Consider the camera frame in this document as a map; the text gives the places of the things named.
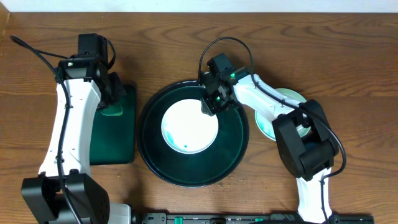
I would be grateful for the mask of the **green sponge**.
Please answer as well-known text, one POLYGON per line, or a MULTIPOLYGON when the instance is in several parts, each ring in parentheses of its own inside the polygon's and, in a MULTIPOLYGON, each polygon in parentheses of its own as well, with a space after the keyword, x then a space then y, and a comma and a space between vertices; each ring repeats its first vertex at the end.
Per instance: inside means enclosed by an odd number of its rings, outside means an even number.
POLYGON ((121 116, 123 114, 123 107, 121 104, 115 103, 101 110, 101 114, 104 116, 121 116))

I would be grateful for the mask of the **white plate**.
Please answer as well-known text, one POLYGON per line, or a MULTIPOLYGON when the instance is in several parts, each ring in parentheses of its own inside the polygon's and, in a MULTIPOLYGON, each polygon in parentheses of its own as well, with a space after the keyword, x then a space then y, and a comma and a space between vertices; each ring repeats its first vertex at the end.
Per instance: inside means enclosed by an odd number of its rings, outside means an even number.
POLYGON ((219 130, 218 118, 201 111, 201 101, 180 100, 170 106, 161 120, 161 133, 174 151, 197 154, 209 148, 219 130))

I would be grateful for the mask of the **pale green plate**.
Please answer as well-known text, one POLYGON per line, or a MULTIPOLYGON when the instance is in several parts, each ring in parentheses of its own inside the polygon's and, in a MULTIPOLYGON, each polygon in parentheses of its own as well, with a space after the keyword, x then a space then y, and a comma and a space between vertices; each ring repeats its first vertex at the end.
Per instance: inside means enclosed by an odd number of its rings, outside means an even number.
MULTIPOLYGON (((279 93, 288 96, 289 98, 293 98, 295 100, 298 100, 302 103, 306 102, 307 100, 298 92, 293 91, 291 89, 287 88, 277 88, 276 91, 279 93)), ((274 129, 272 126, 272 123, 268 120, 266 120, 264 117, 262 117, 257 111, 254 112, 255 115, 255 121, 260 129, 260 131, 269 139, 275 141, 275 134, 274 134, 274 129)), ((304 137, 310 132, 310 128, 304 128, 303 126, 299 126, 297 128, 297 131, 300 135, 300 137, 304 137)))

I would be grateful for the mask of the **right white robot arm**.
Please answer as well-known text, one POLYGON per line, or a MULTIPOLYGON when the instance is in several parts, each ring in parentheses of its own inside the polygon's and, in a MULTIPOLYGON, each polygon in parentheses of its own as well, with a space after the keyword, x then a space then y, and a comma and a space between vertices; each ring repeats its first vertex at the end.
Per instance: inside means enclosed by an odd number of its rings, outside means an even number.
POLYGON ((297 180, 298 214, 305 222, 330 223, 327 183, 335 175, 334 158, 344 149, 320 104, 286 96, 246 70, 198 77, 207 91, 203 113, 213 116, 242 104, 271 123, 282 163, 297 180))

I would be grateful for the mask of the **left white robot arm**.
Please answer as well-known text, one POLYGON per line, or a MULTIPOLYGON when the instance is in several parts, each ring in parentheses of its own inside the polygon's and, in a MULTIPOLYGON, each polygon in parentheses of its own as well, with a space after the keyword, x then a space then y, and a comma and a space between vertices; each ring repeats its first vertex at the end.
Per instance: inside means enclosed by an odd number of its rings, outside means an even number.
POLYGON ((21 194, 38 223, 132 223, 128 204, 113 203, 90 171, 90 143, 102 96, 112 92, 98 59, 61 60, 52 138, 37 177, 21 194))

